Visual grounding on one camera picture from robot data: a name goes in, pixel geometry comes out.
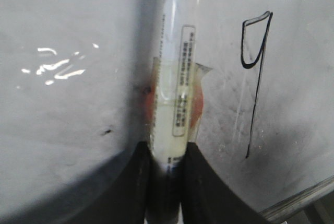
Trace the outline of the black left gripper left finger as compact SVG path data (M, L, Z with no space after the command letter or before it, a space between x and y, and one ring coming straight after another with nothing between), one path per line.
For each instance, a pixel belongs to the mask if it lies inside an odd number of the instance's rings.
M150 154L139 142L50 202L28 211L21 223L144 223Z

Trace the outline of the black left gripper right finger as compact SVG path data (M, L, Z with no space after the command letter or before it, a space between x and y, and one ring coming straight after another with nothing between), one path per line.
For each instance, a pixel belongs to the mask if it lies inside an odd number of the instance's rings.
M183 223L269 222L218 177L195 143L187 144L183 165Z

